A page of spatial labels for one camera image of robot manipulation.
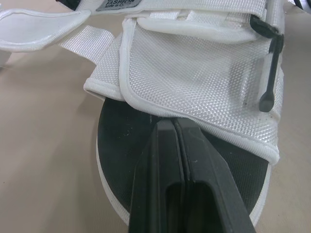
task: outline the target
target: textured mesh fabric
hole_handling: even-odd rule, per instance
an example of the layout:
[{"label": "textured mesh fabric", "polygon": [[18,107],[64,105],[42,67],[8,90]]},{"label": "textured mesh fabric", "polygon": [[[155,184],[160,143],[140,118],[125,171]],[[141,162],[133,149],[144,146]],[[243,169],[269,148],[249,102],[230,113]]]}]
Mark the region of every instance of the textured mesh fabric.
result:
[{"label": "textured mesh fabric", "polygon": [[84,90],[101,99],[105,97],[124,101],[119,85],[119,49],[122,34],[120,34],[107,49],[97,63],[91,77],[86,80]]},{"label": "textured mesh fabric", "polygon": [[[221,139],[272,164],[278,161],[281,94],[271,112],[258,107],[270,40],[228,45],[148,31],[131,19],[123,28],[120,85],[130,105],[193,119]],[[276,91],[282,89],[279,79]]]}]

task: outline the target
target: gray label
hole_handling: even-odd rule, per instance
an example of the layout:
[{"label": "gray label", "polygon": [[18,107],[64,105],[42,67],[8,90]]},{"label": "gray label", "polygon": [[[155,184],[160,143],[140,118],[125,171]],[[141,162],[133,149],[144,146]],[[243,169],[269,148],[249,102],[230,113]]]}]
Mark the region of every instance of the gray label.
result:
[{"label": "gray label", "polygon": [[96,11],[119,10],[135,7],[141,0],[105,0]]}]

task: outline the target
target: black plastic tab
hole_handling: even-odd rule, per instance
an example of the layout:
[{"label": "black plastic tab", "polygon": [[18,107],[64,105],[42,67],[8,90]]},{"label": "black plastic tab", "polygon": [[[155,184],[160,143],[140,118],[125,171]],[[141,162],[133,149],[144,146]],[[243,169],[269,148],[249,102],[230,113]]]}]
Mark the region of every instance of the black plastic tab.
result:
[{"label": "black plastic tab", "polygon": [[193,121],[174,121],[183,168],[189,170],[187,233],[254,233],[230,169]]},{"label": "black plastic tab", "polygon": [[162,120],[137,163],[129,233],[254,233],[226,161],[189,119]]},{"label": "black plastic tab", "polygon": [[72,10],[76,10],[81,0],[56,0]]},{"label": "black plastic tab", "polygon": [[135,169],[129,233],[180,233],[184,175],[176,131],[162,120]]},{"label": "black plastic tab", "polygon": [[272,27],[255,15],[251,15],[250,25],[252,29],[258,34],[268,39],[272,39],[269,47],[269,53],[273,53],[273,57],[270,66],[267,89],[259,100],[259,110],[261,112],[267,113],[271,111],[274,106],[275,97],[273,89],[276,79],[279,54],[282,52],[284,46],[284,35],[279,34],[278,30],[275,27]]}]

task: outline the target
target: white nylon webbing strap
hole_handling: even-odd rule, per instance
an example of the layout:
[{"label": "white nylon webbing strap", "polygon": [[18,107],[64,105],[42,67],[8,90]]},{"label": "white nylon webbing strap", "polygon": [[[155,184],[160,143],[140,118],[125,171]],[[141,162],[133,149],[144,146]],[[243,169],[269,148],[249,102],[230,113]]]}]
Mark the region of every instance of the white nylon webbing strap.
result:
[{"label": "white nylon webbing strap", "polygon": [[137,13],[144,10],[161,11],[190,9],[203,11],[240,12],[262,17],[266,0],[81,0],[78,10],[90,9],[94,14]]},{"label": "white nylon webbing strap", "polygon": [[82,25],[58,45],[97,64],[113,40],[109,31]]},{"label": "white nylon webbing strap", "polygon": [[86,80],[84,90],[88,93],[105,99],[124,101],[119,85],[119,49],[122,34],[120,34],[107,49],[94,69],[91,77]]},{"label": "white nylon webbing strap", "polygon": [[226,44],[256,40],[259,35],[250,27],[250,14],[190,11],[181,20],[176,12],[156,12],[157,17],[138,17],[146,30],[187,35]]}]

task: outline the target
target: velcro strap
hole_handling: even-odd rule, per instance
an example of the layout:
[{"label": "velcro strap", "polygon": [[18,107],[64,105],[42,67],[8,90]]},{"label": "velcro strap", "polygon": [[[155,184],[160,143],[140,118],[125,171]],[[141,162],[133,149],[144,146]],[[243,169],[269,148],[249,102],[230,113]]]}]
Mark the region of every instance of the velcro strap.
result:
[{"label": "velcro strap", "polygon": [[77,29],[90,14],[89,10],[57,14],[25,9],[0,11],[0,50],[41,50]]}]

